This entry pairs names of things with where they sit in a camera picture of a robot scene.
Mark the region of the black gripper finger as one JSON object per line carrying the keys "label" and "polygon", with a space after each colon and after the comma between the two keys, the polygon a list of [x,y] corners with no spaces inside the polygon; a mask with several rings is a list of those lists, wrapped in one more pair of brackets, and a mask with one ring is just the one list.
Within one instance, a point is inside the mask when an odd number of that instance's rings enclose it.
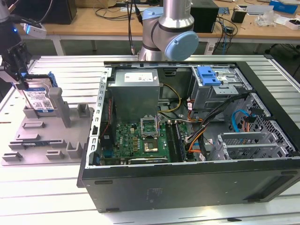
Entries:
{"label": "black gripper finger", "polygon": [[27,89],[28,84],[25,82],[25,77],[28,74],[28,64],[31,60],[31,54],[29,53],[25,43],[20,43],[15,47],[14,60],[16,64],[16,74],[19,84],[18,89]]}
{"label": "black gripper finger", "polygon": [[18,46],[6,49],[2,53],[4,71],[9,75],[19,75]]}

